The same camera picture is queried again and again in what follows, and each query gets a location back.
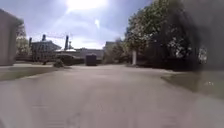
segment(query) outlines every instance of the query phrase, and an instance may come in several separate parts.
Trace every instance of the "grass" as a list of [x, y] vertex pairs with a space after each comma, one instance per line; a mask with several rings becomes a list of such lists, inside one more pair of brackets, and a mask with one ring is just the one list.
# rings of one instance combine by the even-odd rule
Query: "grass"
[[57, 70], [59, 69], [53, 67], [12, 67], [0, 69], [0, 81], [14, 80]]
[[192, 92], [224, 99], [224, 73], [221, 72], [180, 73], [162, 79]]

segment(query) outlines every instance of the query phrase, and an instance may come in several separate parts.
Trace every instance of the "shrub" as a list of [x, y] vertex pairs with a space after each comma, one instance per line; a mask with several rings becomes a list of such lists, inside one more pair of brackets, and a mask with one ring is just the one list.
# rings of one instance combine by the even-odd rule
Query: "shrub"
[[53, 64], [53, 67], [61, 68], [64, 67], [64, 64], [60, 59], [57, 59], [56, 62]]
[[75, 58], [71, 55], [58, 55], [56, 58], [60, 59], [63, 62], [63, 64], [65, 64], [66, 66], [71, 66], [71, 65], [75, 65], [75, 64], [83, 64], [84, 63], [84, 59]]

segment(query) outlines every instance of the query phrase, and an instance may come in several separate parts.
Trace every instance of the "chimney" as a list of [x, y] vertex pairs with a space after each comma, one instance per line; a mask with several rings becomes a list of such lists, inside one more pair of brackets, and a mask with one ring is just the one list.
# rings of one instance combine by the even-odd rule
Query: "chimney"
[[29, 38], [29, 47], [31, 47], [31, 43], [32, 43], [32, 38]]
[[71, 41], [69, 41], [69, 46], [68, 46], [68, 49], [72, 49], [72, 42]]
[[66, 39], [65, 39], [65, 51], [66, 50], [68, 50], [68, 39], [69, 39], [69, 37], [68, 37], [68, 35], [66, 36]]
[[41, 41], [46, 41], [46, 35], [45, 34], [43, 34]]

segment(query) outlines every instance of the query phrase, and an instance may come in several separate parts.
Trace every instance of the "tree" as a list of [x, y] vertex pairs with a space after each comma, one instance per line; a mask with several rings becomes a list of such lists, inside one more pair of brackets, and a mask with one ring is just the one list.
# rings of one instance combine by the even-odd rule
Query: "tree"
[[198, 41], [188, 21], [178, 0], [156, 0], [130, 17], [125, 42], [157, 66], [171, 59], [187, 60], [192, 49], [198, 49], [191, 47]]
[[27, 58], [30, 55], [29, 42], [26, 39], [26, 31], [24, 24], [17, 28], [16, 37], [16, 56], [17, 58]]

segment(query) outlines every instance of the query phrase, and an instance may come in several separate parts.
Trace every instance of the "road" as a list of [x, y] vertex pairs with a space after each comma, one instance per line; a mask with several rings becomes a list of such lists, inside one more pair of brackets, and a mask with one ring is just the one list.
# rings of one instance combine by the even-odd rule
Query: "road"
[[0, 128], [223, 128], [224, 102], [165, 70], [73, 67], [0, 83]]

